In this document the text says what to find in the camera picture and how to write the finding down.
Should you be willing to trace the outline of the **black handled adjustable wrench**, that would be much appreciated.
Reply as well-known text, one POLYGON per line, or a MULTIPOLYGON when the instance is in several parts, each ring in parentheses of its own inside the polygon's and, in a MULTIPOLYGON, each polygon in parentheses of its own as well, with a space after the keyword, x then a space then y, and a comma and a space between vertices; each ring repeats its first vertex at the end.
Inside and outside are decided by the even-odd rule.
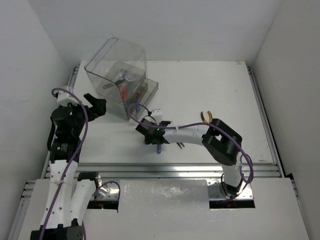
POLYGON ((116 71, 109 71, 106 75, 107 78, 109 78, 110 83, 104 83, 102 85, 102 88, 104 90, 119 87, 120 85, 127 85, 128 83, 135 82, 139 75, 128 71, 127 69, 120 68, 116 71))

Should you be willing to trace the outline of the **clear plastic drawer organizer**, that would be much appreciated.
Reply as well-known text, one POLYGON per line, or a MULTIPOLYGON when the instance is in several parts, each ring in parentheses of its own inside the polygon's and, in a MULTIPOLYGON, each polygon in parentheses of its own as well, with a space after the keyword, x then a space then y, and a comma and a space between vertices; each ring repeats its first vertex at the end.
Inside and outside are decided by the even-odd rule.
POLYGON ((134 42, 106 40, 84 69, 97 95, 106 99, 107 113, 129 120, 127 108, 147 78, 146 52, 134 42))

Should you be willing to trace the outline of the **blue screwdriver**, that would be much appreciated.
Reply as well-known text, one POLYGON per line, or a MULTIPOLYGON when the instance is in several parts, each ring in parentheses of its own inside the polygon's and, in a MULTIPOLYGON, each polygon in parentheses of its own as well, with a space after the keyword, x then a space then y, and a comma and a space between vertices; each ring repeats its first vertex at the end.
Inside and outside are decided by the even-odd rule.
POLYGON ((161 152, 162 152, 162 145, 158 144, 157 145, 157 154, 161 154, 161 152))
POLYGON ((137 92, 137 94, 136 94, 135 112, 138 114, 139 111, 140 111, 140 93, 137 92))

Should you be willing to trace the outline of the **smoked plastic drawer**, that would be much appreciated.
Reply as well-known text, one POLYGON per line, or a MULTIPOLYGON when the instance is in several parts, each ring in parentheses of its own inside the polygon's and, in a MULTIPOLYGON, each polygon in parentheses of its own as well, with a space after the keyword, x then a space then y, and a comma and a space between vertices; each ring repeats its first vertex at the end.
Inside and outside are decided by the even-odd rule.
MULTIPOLYGON (((158 82, 146 78, 144 82, 140 84, 131 104, 141 104, 147 106, 158 91, 158 88, 158 82)), ((136 117, 140 117, 142 112, 143 108, 139 105, 134 105, 130 108, 130 113, 136 117)))

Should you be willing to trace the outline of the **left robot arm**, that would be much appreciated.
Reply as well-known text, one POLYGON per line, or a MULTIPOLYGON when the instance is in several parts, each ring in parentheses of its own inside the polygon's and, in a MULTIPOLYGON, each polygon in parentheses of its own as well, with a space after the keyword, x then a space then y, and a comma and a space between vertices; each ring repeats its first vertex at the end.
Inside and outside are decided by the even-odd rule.
POLYGON ((99 187, 98 172, 81 172, 77 179, 74 177, 89 122, 105 115, 106 100, 86 93, 87 106, 70 92, 65 99, 62 96, 62 91, 55 94, 60 104, 50 116, 50 183, 39 229, 30 233, 32 240, 83 240, 83 218, 99 187))

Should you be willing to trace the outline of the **red handled adjustable wrench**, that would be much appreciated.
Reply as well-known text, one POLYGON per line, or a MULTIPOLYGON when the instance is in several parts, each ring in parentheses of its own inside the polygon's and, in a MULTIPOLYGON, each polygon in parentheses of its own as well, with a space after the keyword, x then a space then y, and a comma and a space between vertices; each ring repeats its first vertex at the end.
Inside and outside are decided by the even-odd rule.
POLYGON ((128 101, 129 98, 129 89, 126 85, 119 86, 120 96, 124 103, 128 101))

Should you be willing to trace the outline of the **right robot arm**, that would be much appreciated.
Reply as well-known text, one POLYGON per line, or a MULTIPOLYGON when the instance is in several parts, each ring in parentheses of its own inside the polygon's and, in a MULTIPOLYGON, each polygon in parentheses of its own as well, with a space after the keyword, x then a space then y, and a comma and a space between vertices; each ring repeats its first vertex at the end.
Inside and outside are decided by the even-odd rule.
POLYGON ((211 123, 193 123, 186 127, 173 126, 170 121, 155 123, 143 118, 135 128, 144 136, 146 145, 192 144, 206 148, 215 161, 222 165, 222 194, 235 198, 244 181, 239 153, 242 137, 218 118, 211 123))

